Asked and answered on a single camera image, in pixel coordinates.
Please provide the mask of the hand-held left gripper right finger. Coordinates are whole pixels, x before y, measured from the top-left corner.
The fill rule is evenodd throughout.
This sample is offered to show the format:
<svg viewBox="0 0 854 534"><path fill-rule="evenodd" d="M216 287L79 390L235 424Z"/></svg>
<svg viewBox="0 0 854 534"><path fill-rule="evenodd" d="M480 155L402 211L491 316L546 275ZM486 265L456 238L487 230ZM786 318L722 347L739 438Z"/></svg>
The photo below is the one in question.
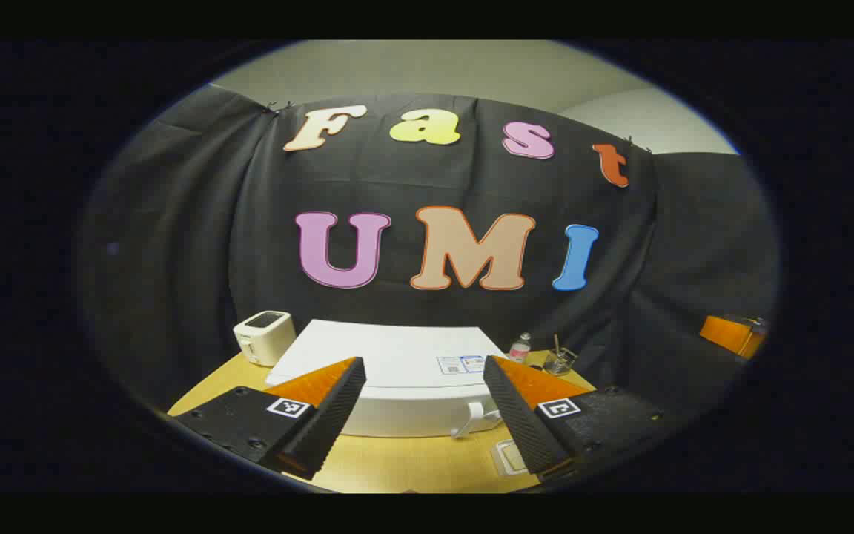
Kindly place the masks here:
<svg viewBox="0 0 854 534"><path fill-rule="evenodd" d="M540 477L586 477L647 452L687 423L673 410L619 386L587 389L489 356L483 378L526 469Z"/></svg>

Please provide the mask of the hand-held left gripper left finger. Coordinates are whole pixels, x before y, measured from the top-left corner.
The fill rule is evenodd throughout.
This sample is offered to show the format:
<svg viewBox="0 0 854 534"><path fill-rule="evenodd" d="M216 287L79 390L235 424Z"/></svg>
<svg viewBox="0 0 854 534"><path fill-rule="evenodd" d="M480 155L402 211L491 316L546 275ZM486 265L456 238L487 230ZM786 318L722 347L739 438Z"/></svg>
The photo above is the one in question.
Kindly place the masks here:
<svg viewBox="0 0 854 534"><path fill-rule="evenodd" d="M265 391L235 386L176 419L227 452L311 480L328 459L365 382L365 362L352 357Z"/></svg>

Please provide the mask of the white microwave oven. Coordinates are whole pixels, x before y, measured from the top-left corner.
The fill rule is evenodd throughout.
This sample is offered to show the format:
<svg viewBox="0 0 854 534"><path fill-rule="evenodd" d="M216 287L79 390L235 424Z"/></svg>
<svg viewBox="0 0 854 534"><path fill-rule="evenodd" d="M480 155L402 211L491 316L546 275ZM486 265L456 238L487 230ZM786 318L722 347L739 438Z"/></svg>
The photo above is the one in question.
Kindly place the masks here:
<svg viewBox="0 0 854 534"><path fill-rule="evenodd" d="M501 424L483 371L500 349L477 327L414 327L314 319L268 373L276 386L352 357L366 382L343 433L462 438Z"/></svg>

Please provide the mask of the small white plastic tray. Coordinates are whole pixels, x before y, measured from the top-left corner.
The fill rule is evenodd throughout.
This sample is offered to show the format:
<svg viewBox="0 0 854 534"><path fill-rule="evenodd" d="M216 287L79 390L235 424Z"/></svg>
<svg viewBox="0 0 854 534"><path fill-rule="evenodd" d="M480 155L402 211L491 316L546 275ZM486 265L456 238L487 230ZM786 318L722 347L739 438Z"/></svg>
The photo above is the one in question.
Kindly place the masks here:
<svg viewBox="0 0 854 534"><path fill-rule="evenodd" d="M516 476L529 474L525 461L513 440L497 442L491 450L491 458L499 476Z"/></svg>

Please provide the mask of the clear glass cup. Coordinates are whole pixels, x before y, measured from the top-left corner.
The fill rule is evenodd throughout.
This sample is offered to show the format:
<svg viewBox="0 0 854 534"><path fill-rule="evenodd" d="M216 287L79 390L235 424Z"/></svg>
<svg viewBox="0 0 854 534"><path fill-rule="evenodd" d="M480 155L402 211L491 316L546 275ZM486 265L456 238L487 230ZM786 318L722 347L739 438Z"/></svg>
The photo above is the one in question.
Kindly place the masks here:
<svg viewBox="0 0 854 534"><path fill-rule="evenodd" d="M555 376L566 375L566 373L572 371L577 358L578 355L566 347L550 349L545 359L543 359L543 371Z"/></svg>

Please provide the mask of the white toaster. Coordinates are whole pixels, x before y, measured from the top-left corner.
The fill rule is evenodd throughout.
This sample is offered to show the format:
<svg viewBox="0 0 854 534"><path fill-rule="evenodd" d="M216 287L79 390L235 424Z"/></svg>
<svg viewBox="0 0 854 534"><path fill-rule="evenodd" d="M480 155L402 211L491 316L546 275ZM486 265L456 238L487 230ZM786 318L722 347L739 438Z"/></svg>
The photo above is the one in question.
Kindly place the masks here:
<svg viewBox="0 0 854 534"><path fill-rule="evenodd" d="M274 367L297 337L288 312L261 311L236 324L233 332L247 361Z"/></svg>

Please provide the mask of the orange box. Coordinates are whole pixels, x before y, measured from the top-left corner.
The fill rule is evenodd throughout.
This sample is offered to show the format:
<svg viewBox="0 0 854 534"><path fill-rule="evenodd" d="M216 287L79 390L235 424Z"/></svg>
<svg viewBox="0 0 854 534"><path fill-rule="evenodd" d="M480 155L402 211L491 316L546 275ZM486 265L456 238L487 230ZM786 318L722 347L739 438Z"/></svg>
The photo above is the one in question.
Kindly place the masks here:
<svg viewBox="0 0 854 534"><path fill-rule="evenodd" d="M709 342L750 360L760 349L769 328L768 321L762 317L736 317L722 315L705 318L699 335Z"/></svg>

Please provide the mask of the black backdrop cloth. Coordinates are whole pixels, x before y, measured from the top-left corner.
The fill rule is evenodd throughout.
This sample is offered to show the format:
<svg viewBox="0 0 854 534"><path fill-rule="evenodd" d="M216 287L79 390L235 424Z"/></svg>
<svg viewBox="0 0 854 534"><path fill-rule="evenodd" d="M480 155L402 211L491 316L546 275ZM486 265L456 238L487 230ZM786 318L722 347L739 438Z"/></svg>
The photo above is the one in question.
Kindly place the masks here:
<svg viewBox="0 0 854 534"><path fill-rule="evenodd" d="M654 154L469 96L349 96L273 111L214 87L161 112L99 180L82 300L109 371L157 409L238 352L264 310L554 334L576 370L667 409L744 360L706 317L770 319L780 251L738 155Z"/></svg>

